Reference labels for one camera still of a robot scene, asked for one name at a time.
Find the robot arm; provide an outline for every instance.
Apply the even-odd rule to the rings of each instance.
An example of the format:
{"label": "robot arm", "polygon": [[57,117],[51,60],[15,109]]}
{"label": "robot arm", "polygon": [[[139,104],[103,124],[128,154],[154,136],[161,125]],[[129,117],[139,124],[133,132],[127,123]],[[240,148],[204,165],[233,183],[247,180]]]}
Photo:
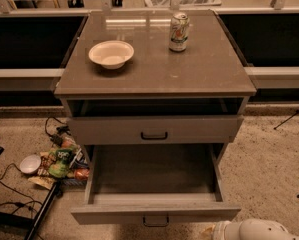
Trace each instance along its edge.
{"label": "robot arm", "polygon": [[248,219],[242,222],[219,222],[212,240],[299,240],[278,222]]}

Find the dresser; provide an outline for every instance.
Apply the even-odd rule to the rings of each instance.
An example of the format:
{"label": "dresser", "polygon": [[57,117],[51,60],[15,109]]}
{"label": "dresser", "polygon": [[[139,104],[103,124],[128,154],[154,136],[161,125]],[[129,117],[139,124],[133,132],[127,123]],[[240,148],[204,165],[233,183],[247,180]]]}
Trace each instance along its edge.
{"label": "dresser", "polygon": [[[256,90],[213,11],[187,11],[187,49],[168,49],[172,12],[93,11],[55,96],[90,165],[81,224],[231,220],[218,165]],[[134,56],[106,70],[88,58],[100,42]]]}

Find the drawer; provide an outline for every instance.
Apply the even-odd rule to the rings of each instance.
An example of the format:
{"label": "drawer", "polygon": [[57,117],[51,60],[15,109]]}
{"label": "drawer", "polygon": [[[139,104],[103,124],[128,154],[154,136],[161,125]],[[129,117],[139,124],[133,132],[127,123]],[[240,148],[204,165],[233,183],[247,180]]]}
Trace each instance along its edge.
{"label": "drawer", "polygon": [[80,145],[228,143],[242,116],[81,117],[68,125]]}
{"label": "drawer", "polygon": [[231,220],[212,144],[96,146],[80,224]]}

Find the bowl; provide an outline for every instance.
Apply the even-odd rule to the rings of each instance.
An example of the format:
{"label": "bowl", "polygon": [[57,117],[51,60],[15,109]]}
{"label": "bowl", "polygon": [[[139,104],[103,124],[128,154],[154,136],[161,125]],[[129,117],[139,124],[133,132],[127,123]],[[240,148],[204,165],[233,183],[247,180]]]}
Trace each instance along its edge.
{"label": "bowl", "polygon": [[20,170],[25,174],[34,174],[41,164],[41,157],[38,155],[27,156],[20,163]]}
{"label": "bowl", "polygon": [[133,47],[123,41],[106,41],[93,46],[89,58],[106,69],[122,67],[134,54]]}

